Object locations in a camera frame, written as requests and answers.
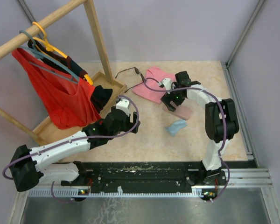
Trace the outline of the pink glasses case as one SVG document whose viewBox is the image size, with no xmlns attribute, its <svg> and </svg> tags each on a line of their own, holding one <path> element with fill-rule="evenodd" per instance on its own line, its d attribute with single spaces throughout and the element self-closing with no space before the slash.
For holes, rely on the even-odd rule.
<svg viewBox="0 0 280 224">
<path fill-rule="evenodd" d="M 169 114 L 172 114 L 183 120 L 188 120 L 193 112 L 190 108 L 183 105 L 176 107 L 176 110 L 174 112 L 169 111 L 165 105 L 163 105 L 162 108 L 165 112 L 168 112 Z"/>
</svg>

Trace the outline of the small light blue cloth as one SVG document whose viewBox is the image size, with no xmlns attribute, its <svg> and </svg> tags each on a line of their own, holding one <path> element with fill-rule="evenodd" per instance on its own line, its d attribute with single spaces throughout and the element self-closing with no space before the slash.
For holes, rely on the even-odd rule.
<svg viewBox="0 0 280 224">
<path fill-rule="evenodd" d="M 172 123 L 170 126 L 165 127 L 165 130 L 170 134 L 170 136 L 174 137 L 179 132 L 179 130 L 181 130 L 186 126 L 187 126 L 186 121 L 181 119 Z"/>
</svg>

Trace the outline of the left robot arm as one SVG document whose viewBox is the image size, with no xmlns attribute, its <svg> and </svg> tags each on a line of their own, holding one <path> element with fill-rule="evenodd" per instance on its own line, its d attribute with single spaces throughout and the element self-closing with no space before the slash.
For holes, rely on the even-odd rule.
<svg viewBox="0 0 280 224">
<path fill-rule="evenodd" d="M 7 166 L 16 190 L 18 192 L 30 190 L 44 180 L 85 184 L 88 174 L 82 165 L 78 162 L 59 163 L 59 160 L 100 147 L 128 133 L 137 133 L 139 125 L 138 111 L 127 115 L 123 110 L 113 107 L 104 119 L 82 128 L 65 139 L 40 147 L 28 148 L 26 145 L 17 147 Z"/>
</svg>

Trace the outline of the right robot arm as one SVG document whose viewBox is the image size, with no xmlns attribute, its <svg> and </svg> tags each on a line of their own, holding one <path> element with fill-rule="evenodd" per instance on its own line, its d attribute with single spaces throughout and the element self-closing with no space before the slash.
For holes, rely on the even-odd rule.
<svg viewBox="0 0 280 224">
<path fill-rule="evenodd" d="M 211 184 L 222 166 L 222 155 L 229 141 L 239 131 L 235 103 L 231 98 L 216 97 L 200 82 L 192 81 L 186 71 L 175 74 L 175 81 L 164 78 L 159 87 L 166 93 L 161 97 L 165 108 L 172 113 L 185 117 L 188 113 L 182 104 L 186 99 L 196 102 L 205 112 L 205 132 L 210 139 L 207 153 L 202 160 L 203 169 L 199 179 L 203 184 Z"/>
</svg>

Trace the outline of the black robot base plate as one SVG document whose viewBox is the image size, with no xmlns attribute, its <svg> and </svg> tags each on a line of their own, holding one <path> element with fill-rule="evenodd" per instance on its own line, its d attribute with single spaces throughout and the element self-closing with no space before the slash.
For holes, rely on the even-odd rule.
<svg viewBox="0 0 280 224">
<path fill-rule="evenodd" d="M 63 187 L 81 186 L 86 193 L 162 195 L 192 193 L 202 185 L 210 190 L 202 193 L 206 201 L 215 199 L 219 187 L 226 186 L 229 177 L 222 169 L 206 171 L 201 162 L 77 162 L 82 170 L 74 181 L 62 180 Z"/>
</svg>

